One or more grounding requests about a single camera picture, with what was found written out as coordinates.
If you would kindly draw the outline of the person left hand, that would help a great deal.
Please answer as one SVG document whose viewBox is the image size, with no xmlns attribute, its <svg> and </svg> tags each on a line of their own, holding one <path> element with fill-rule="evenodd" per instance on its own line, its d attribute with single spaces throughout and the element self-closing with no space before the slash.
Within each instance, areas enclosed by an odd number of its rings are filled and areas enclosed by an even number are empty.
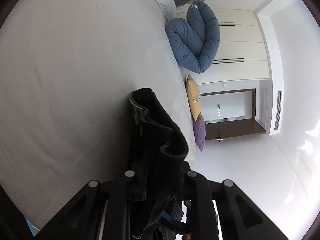
<svg viewBox="0 0 320 240">
<path fill-rule="evenodd" d="M 182 236 L 181 240 L 191 240 L 191 235 L 186 233 Z"/>
</svg>

